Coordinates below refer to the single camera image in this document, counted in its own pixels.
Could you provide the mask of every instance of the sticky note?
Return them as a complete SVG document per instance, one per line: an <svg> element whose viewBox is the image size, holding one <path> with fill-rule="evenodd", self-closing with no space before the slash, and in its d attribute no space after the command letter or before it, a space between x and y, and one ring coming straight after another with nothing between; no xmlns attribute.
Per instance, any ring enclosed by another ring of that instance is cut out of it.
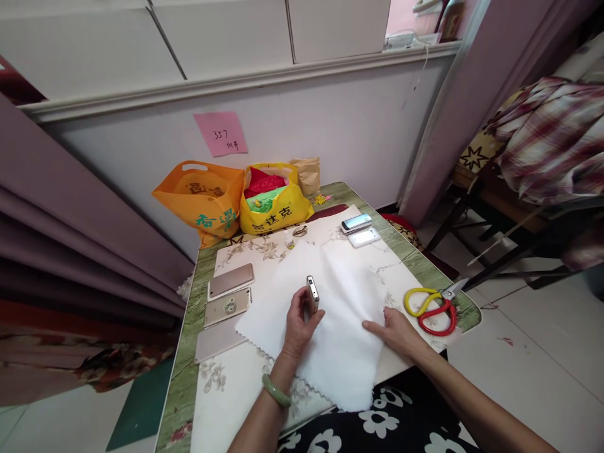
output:
<svg viewBox="0 0 604 453"><path fill-rule="evenodd" d="M198 113L193 118L213 157L247 153L236 112Z"/></svg>

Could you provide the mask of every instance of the plaid cloth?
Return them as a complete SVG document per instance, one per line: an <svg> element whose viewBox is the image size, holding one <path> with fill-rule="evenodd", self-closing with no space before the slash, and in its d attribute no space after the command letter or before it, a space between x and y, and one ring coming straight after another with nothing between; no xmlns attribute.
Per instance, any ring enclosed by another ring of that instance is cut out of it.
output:
<svg viewBox="0 0 604 453"><path fill-rule="evenodd" d="M537 205L604 193L604 86L544 77L526 87L487 124L506 145L495 158L520 199ZM578 237L562 255L573 271L604 262L602 224Z"/></svg>

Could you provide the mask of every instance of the yellow shopping bag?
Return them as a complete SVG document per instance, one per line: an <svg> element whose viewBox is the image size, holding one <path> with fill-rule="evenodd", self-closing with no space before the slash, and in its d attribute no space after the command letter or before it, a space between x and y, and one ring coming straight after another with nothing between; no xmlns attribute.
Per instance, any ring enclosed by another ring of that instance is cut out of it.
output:
<svg viewBox="0 0 604 453"><path fill-rule="evenodd" d="M237 232L242 192L243 170L187 160L178 164L152 195L197 229L204 248Z"/></svg>
<svg viewBox="0 0 604 453"><path fill-rule="evenodd" d="M272 201L272 208L265 213L253 212L245 195L241 195L241 229L244 233L258 235L288 227L307 220L313 213L313 205L308 201L298 184L298 171L289 164L254 164L245 170L244 187L250 184L250 168L256 168L269 175L279 175L288 185Z"/></svg>

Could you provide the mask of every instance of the hand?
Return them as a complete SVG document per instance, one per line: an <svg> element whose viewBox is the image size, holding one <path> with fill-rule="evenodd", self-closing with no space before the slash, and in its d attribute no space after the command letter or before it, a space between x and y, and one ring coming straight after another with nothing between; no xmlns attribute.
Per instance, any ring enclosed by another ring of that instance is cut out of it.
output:
<svg viewBox="0 0 604 453"><path fill-rule="evenodd" d="M297 290L291 298L291 306L288 311L288 327L285 331L285 342L281 352L292 357L296 362L302 358L316 327L325 316L325 310L318 310L308 320L308 323L305 323L304 308L307 303L310 302L305 286Z"/></svg>
<svg viewBox="0 0 604 453"><path fill-rule="evenodd" d="M363 321L363 327L381 338L397 354L411 360L432 351L430 345L413 328L407 317L396 308L386 307L384 317L385 327L371 321Z"/></svg>

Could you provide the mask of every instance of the pink curtain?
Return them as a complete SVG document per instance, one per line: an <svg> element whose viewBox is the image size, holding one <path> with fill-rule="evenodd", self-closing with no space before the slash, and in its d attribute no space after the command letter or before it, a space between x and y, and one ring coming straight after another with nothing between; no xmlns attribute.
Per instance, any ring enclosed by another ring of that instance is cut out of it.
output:
<svg viewBox="0 0 604 453"><path fill-rule="evenodd" d="M166 328L193 263L0 96L0 298Z"/></svg>
<svg viewBox="0 0 604 453"><path fill-rule="evenodd" d="M470 25L466 43L443 83L405 187L400 215L421 224L463 148L599 3L490 0L482 22L474 28Z"/></svg>

